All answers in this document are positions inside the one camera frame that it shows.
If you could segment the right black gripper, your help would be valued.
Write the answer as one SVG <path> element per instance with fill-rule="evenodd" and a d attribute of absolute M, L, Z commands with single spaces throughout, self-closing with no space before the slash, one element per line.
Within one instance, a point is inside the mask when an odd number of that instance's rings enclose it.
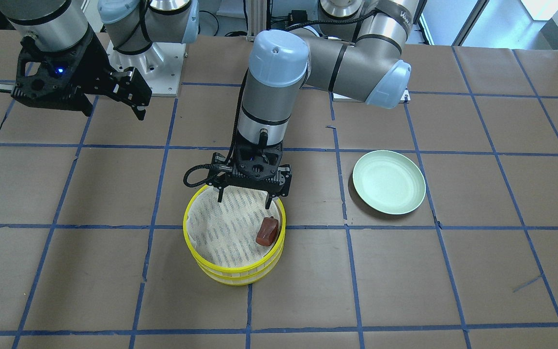
<path fill-rule="evenodd" d="M 115 71 L 106 50 L 94 32 L 68 49 L 46 52 L 37 46 L 37 34 L 21 39 L 15 84 L 0 83 L 0 93 L 11 94 L 31 108 L 92 112 L 86 97 L 106 95 L 126 104 L 139 121 L 144 121 L 152 89 L 135 67 Z"/>

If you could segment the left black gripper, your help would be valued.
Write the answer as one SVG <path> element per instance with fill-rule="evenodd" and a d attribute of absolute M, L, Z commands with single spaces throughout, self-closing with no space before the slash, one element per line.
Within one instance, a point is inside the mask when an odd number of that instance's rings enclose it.
<path fill-rule="evenodd" d="M 209 170 L 209 185 L 217 188 L 219 203 L 228 186 L 267 192 L 265 208 L 270 209 L 275 197 L 288 196 L 292 183 L 290 165 L 280 165 L 283 142 L 259 147 L 244 138 L 235 139 L 230 159 L 215 152 Z"/>

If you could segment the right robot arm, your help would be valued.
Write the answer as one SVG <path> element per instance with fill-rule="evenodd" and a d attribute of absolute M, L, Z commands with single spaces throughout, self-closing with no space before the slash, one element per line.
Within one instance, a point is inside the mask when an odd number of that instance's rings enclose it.
<path fill-rule="evenodd" d="M 190 44 L 199 33 L 197 0 L 100 0 L 110 35 L 110 58 L 83 11 L 71 0 L 0 0 L 0 11 L 20 33 L 13 84 L 0 93 L 30 108 L 89 116 L 88 95 L 104 95 L 145 118 L 150 81 L 168 64 L 159 43 Z"/>

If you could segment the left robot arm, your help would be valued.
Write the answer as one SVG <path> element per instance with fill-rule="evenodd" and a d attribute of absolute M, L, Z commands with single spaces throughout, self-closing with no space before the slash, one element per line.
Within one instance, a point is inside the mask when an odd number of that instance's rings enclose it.
<path fill-rule="evenodd" d="M 283 140 L 304 85 L 392 109 L 409 84 L 401 59 L 419 0 L 322 0 L 324 20 L 265 30 L 254 39 L 235 108 L 230 150 L 205 165 L 204 183 L 223 201 L 228 187 L 261 190 L 265 206 L 289 193 Z"/>

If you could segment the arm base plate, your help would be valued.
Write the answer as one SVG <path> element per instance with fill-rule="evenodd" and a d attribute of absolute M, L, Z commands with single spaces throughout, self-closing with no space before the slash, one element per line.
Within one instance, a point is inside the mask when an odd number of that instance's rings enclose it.
<path fill-rule="evenodd" d="M 144 53 L 124 55 L 109 42 L 107 55 L 113 68 L 135 67 L 152 89 L 153 96 L 177 97 L 187 44 L 153 43 Z"/>

